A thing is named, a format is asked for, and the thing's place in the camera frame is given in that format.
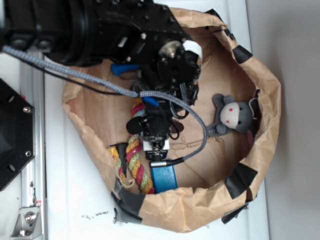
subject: gray braided cable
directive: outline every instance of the gray braided cable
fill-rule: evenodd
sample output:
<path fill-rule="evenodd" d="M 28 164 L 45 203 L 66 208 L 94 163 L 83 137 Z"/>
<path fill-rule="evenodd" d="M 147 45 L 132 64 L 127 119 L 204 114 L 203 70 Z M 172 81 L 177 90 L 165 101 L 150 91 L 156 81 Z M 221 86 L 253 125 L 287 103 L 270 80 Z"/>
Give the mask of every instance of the gray braided cable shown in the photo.
<path fill-rule="evenodd" d="M 102 85 L 106 88 L 109 88 L 111 90 L 114 90 L 120 94 L 129 96 L 129 97 L 133 97 L 133 98 L 139 97 L 138 93 L 135 91 L 127 90 L 127 89 L 120 87 L 120 86 L 118 86 L 114 83 L 111 83 L 109 81 L 103 80 L 101 78 L 98 78 L 98 77 L 95 77 L 95 76 L 92 76 L 92 75 L 89 75 L 89 74 L 86 74 L 86 73 L 83 73 L 83 72 L 80 72 L 80 71 L 77 71 L 74 69 L 70 69 L 65 66 L 60 66 L 60 65 L 57 65 L 57 64 L 54 64 L 51 62 L 44 61 L 42 59 L 36 58 L 36 57 L 26 53 L 26 52 L 16 50 L 10 46 L 7 46 L 7 45 L 4 46 L 2 48 L 2 51 L 12 57 L 15 57 L 15 58 L 23 61 L 23 62 L 31 63 L 31 64 L 37 65 L 41 68 L 50 69 L 52 71 L 55 71 L 55 72 L 58 72 L 61 74 L 65 74 L 68 76 L 73 76 L 76 78 L 84 79 L 84 80 L 87 80 L 87 81 L 92 82 L 94 84 Z M 184 101 L 182 101 L 172 95 L 169 95 L 169 94 L 166 94 L 166 93 L 163 93 L 160 91 L 142 91 L 142 92 L 140 92 L 140 97 L 142 97 L 142 98 L 143 97 L 154 97 L 154 98 L 161 98 L 161 99 L 171 101 L 171 102 L 175 103 L 176 105 L 182 107 L 186 111 L 188 111 L 200 123 L 200 125 L 203 129 L 202 143 L 197 150 L 195 150 L 195 151 L 191 152 L 190 154 L 188 154 L 187 156 L 183 157 L 182 158 L 183 161 L 193 157 L 194 155 L 199 153 L 205 147 L 205 145 L 207 143 L 206 125 L 203 122 L 203 120 L 201 119 L 201 117 L 187 103 L 185 103 Z"/>

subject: crumpled paper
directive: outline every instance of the crumpled paper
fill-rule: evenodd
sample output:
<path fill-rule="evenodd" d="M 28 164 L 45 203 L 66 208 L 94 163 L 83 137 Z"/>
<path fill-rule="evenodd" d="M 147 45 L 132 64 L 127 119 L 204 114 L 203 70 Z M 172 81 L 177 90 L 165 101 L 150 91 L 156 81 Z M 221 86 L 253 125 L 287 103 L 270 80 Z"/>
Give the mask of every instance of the crumpled paper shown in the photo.
<path fill-rule="evenodd" d="M 277 145 L 281 86 L 269 69 L 254 56 L 242 64 L 236 62 L 232 50 L 239 44 L 225 33 L 224 29 L 228 26 L 216 16 L 179 8 L 171 8 L 171 11 L 184 30 L 202 47 L 199 95 L 192 108 L 206 125 L 215 119 L 214 94 L 233 95 L 236 101 L 245 102 L 252 98 L 256 89 L 260 89 L 258 100 L 262 118 L 252 148 L 243 133 L 232 132 L 210 138 L 203 151 L 175 166 L 178 189 L 147 195 L 144 199 L 139 212 L 142 224 L 175 232 L 190 232 L 257 196 Z M 105 60 L 99 66 L 77 69 L 128 89 L 130 81 L 114 76 L 110 70 L 111 63 Z M 86 84 L 106 90 L 102 86 Z M 128 141 L 126 123 L 131 119 L 133 103 L 134 99 L 130 97 L 97 94 L 72 83 L 66 84 L 63 93 L 65 112 L 105 185 L 114 193 L 119 176 L 107 147 Z M 188 116 L 181 123 L 184 131 L 180 138 L 170 142 L 168 156 L 172 159 L 187 155 L 201 144 L 202 129 L 197 121 Z M 246 192 L 232 199 L 224 179 L 239 162 L 258 174 Z M 142 163 L 150 173 L 149 162 L 143 159 Z M 129 190 L 137 193 L 138 187 Z"/>

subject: colorful rope toy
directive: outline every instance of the colorful rope toy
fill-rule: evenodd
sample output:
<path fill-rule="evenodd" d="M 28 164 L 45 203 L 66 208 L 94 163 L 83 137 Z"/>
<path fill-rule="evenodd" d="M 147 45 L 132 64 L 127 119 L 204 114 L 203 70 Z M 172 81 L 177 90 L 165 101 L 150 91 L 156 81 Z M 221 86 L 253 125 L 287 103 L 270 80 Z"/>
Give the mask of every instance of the colorful rope toy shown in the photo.
<path fill-rule="evenodd" d="M 113 159 L 114 159 L 114 163 L 116 165 L 116 168 L 118 169 L 118 173 L 119 173 L 119 177 L 122 181 L 122 183 L 125 185 L 125 186 L 128 186 L 130 185 L 128 182 L 127 182 L 127 177 L 124 173 L 124 168 L 122 167 L 122 161 L 121 161 L 121 158 L 119 156 L 119 152 L 116 148 L 116 146 L 110 146 L 108 148 L 109 152 L 111 153 Z"/>
<path fill-rule="evenodd" d="M 136 98 L 132 107 L 132 117 L 143 116 L 146 113 L 145 105 L 141 98 Z M 128 162 L 128 168 L 131 171 L 135 182 L 140 186 L 140 190 L 143 194 L 154 194 L 154 183 L 148 173 L 145 171 L 144 166 L 140 159 L 140 150 L 142 146 L 140 144 L 139 134 L 134 134 L 128 141 L 126 148 L 126 161 Z"/>

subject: paper bag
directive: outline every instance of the paper bag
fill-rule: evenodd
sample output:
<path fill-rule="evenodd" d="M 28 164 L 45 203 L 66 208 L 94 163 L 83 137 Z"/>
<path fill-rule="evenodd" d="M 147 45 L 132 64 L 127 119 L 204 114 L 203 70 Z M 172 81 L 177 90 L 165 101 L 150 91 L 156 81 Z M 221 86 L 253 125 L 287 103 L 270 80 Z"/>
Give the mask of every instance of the paper bag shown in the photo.
<path fill-rule="evenodd" d="M 118 219 L 189 232 L 239 209 L 257 196 L 277 145 L 281 86 L 258 59 L 236 42 L 217 16 L 171 10 L 184 30 L 202 47 L 199 95 L 192 108 L 206 125 L 215 119 L 214 94 L 232 95 L 236 101 L 248 102 L 253 92 L 260 90 L 261 121 L 252 147 L 246 134 L 235 131 L 210 138 L 203 151 L 175 166 L 177 189 L 139 194 L 138 188 L 126 189 L 120 184 L 115 162 L 107 149 L 128 141 L 126 123 L 132 117 L 135 100 L 98 94 L 70 83 L 64 90 L 63 108 L 117 202 Z M 110 65 L 111 61 L 105 60 L 99 66 L 78 70 L 128 89 L 130 81 L 114 76 Z M 102 86 L 92 86 L 105 90 Z M 192 152 L 202 140 L 201 126 L 192 116 L 181 122 L 184 131 L 180 138 L 170 140 L 168 156 L 172 159 Z M 143 165 L 150 173 L 147 160 L 143 160 Z"/>

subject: stuffed animal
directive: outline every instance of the stuffed animal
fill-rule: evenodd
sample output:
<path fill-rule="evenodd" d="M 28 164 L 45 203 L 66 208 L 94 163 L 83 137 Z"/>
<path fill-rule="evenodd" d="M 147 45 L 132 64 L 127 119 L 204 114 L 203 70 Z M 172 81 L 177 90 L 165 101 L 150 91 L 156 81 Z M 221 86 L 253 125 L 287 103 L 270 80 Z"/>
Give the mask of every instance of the stuffed animal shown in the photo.
<path fill-rule="evenodd" d="M 257 98 L 247 102 L 236 102 L 231 95 L 215 94 L 213 103 L 216 106 L 215 121 L 207 126 L 208 137 L 218 137 L 235 130 L 240 133 L 248 132 L 252 125 L 255 110 L 259 107 Z"/>

